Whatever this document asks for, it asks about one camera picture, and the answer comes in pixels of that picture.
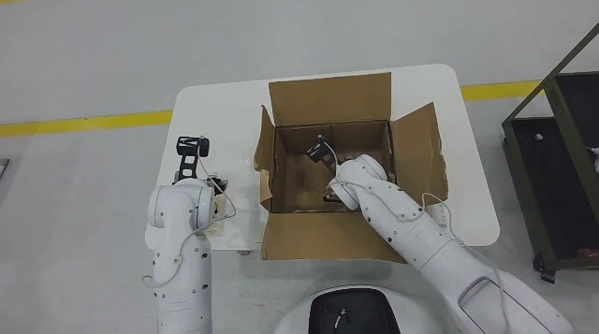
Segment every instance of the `small black device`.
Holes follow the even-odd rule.
[[[308,151],[306,151],[306,154],[315,163],[322,161],[323,164],[325,164],[325,166],[327,166],[327,168],[334,175],[335,156],[333,156],[333,151],[331,150],[334,148],[335,146],[330,140],[328,140],[326,137],[323,137],[322,135],[319,135],[315,145],[310,147]]]

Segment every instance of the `cart wheel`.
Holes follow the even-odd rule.
[[[533,268],[541,273],[541,280],[547,283],[555,284],[555,270],[547,269],[545,266],[545,261],[543,260],[543,255],[541,253],[536,254],[534,257]]]

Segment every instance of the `open cardboard box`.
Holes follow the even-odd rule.
[[[270,213],[262,258],[405,262],[360,211],[323,200],[333,174],[306,151],[323,135],[340,163],[367,153],[416,202],[425,192],[446,200],[434,105],[390,120],[390,73],[272,82],[269,88],[274,124],[262,107],[254,158],[260,202]]]

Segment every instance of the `concrete floor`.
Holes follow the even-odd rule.
[[[0,13],[0,123],[408,65],[450,65],[462,85],[540,80],[599,21],[596,0],[31,0]],[[599,41],[580,60],[596,70]]]
[[[542,78],[599,21],[596,0],[32,0],[0,5],[0,123],[170,109],[184,87],[443,63],[461,84]],[[596,70],[599,42],[573,69]],[[599,331],[596,270],[542,283],[507,170],[517,99],[468,103],[502,234],[481,250]],[[0,138],[0,331],[151,333],[143,234],[165,126]],[[269,333],[319,289],[373,283],[427,304],[410,268],[214,255],[215,333]],[[448,332],[453,332],[449,324]]]
[[[518,100],[468,103],[501,225],[479,249],[558,308],[577,333],[599,329],[596,270],[559,271],[540,281],[507,169],[501,121]],[[11,165],[0,182],[0,322],[6,333],[151,333],[151,271],[143,240],[167,128],[142,127],[0,138]],[[270,333],[281,314],[322,288],[390,287],[430,307],[455,332],[437,294],[404,265],[357,261],[261,261],[258,253],[214,253],[215,333]]]

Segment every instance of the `box flap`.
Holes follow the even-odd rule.
[[[272,173],[272,150],[274,148],[274,126],[270,121],[269,112],[262,106],[262,122],[260,138],[254,153],[254,170],[260,172],[260,204],[270,207],[268,201],[272,198],[270,191],[270,174]]]
[[[391,73],[270,83],[277,126],[391,117]]]
[[[447,200],[446,162],[434,104],[391,122],[391,130],[398,185],[417,203],[423,193]],[[426,201],[436,202],[430,197]]]
[[[358,213],[271,213],[263,260],[376,259],[405,263]]]

